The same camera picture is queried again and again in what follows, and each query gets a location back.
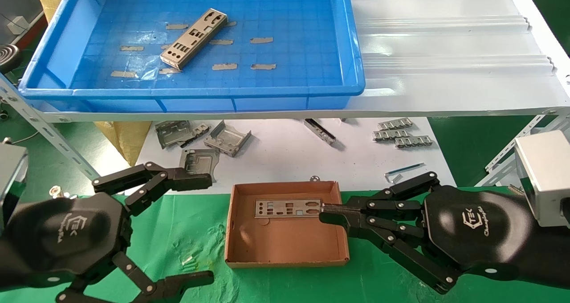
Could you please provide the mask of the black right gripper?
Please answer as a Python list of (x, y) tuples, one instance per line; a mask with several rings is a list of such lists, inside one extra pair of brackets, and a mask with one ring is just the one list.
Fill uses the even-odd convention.
[[(459, 271), (498, 281), (569, 287), (568, 228), (540, 226), (523, 196), (438, 187), (437, 174), (427, 172), (372, 196), (324, 203), (319, 220), (372, 243), (442, 295), (456, 285)], [(423, 205), (413, 200), (434, 188)], [(419, 250), (428, 244), (426, 229), (415, 225), (421, 222), (422, 208), (432, 250), (454, 268)]]

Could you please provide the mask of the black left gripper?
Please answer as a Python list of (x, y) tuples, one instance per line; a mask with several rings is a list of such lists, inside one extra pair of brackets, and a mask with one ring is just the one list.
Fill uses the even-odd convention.
[[(140, 289), (133, 303), (179, 303), (188, 289), (214, 282), (209, 270), (154, 282), (125, 254), (132, 234), (130, 215), (143, 213), (167, 191), (211, 187), (209, 173), (189, 174), (148, 162), (96, 178), (92, 186), (104, 193), (16, 206), (1, 235), (2, 290), (72, 282), (57, 295), (57, 303), (108, 303), (84, 291), (119, 268)], [(138, 189), (125, 199), (126, 209), (109, 196), (134, 187)]]

